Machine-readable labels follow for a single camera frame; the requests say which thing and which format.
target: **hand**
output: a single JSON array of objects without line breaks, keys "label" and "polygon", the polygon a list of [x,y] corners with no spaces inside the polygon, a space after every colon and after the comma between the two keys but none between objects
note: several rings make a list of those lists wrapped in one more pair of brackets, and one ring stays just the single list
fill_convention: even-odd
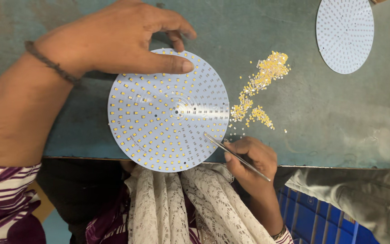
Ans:
[{"label": "hand", "polygon": [[273,189],[273,180],[277,169],[276,153],[271,147],[264,145],[261,141],[253,137],[243,137],[242,139],[224,145],[233,153],[246,154],[248,163],[253,163],[253,166],[258,169],[263,175],[266,175],[272,181],[266,181],[257,173],[247,169],[240,161],[231,153],[225,152],[225,160],[227,168],[239,181],[240,185],[255,199],[261,200],[263,196],[271,192]]},{"label": "hand", "polygon": [[67,72],[82,76],[90,70],[106,73],[171,73],[192,71],[189,60],[148,50],[153,33],[166,32],[182,52],[183,40],[196,38],[180,14],[140,0],[118,0],[106,8],[61,26],[35,42],[39,52]]}]

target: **tweezers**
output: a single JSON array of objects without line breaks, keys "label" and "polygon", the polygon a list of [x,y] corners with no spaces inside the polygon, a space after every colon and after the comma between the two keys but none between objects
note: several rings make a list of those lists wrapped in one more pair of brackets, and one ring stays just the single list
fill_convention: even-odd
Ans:
[{"label": "tweezers", "polygon": [[258,175],[260,175],[263,179],[267,180],[267,181],[270,181],[270,179],[266,176],[266,175],[263,175],[263,173],[261,173],[260,171],[258,171],[255,167],[253,167],[250,163],[246,162],[243,158],[241,158],[239,155],[231,152],[230,150],[228,150],[228,148],[225,147],[224,144],[220,143],[219,141],[216,141],[212,136],[210,136],[209,134],[205,133],[204,132],[204,136],[209,139],[211,142],[213,142],[214,144],[216,144],[218,147],[224,149],[226,152],[229,152],[231,153],[232,155],[234,155],[240,162],[242,162],[244,165],[246,165],[249,169],[251,169],[252,171],[254,171],[255,173],[257,173]]}]

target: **lace fabric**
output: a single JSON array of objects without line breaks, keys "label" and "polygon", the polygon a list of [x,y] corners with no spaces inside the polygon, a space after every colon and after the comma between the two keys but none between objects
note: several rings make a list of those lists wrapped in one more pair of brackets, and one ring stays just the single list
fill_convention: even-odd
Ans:
[{"label": "lace fabric", "polygon": [[275,241],[231,187],[224,165],[197,166],[181,173],[155,172],[137,165],[125,181],[130,190],[129,243],[191,243],[183,190],[202,221],[203,244]]}]

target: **round circuit board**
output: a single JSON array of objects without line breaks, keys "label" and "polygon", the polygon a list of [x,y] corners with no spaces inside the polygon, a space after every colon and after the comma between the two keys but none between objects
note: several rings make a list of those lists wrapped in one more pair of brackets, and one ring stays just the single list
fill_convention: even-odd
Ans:
[{"label": "round circuit board", "polygon": [[318,49],[335,72],[350,74],[368,58],[374,18],[368,0],[322,0],[317,14]]},{"label": "round circuit board", "polygon": [[205,132],[224,138],[227,91],[216,71],[197,55],[174,49],[152,52],[183,56],[195,69],[183,75],[118,75],[108,99],[109,126],[134,162],[161,172],[190,169],[217,149]]}]

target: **green workbench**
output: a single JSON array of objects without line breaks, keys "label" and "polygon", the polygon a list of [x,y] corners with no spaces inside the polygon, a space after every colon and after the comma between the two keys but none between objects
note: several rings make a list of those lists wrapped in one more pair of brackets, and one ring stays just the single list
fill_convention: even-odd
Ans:
[{"label": "green workbench", "polygon": [[[34,40],[59,25],[110,4],[111,0],[0,0],[0,74]],[[148,1],[181,13],[198,38],[186,49],[208,61],[222,78],[231,104],[271,51],[286,53],[291,71],[253,97],[275,130],[261,123],[234,123],[273,147],[279,164],[390,168],[390,0],[371,5],[374,43],[366,63],[349,75],[324,63],[316,42],[320,0]],[[155,34],[151,49],[170,47]],[[45,156],[128,158],[107,122],[107,100],[115,75],[89,73],[73,89],[59,114]],[[208,162],[223,162],[219,150]]]}]

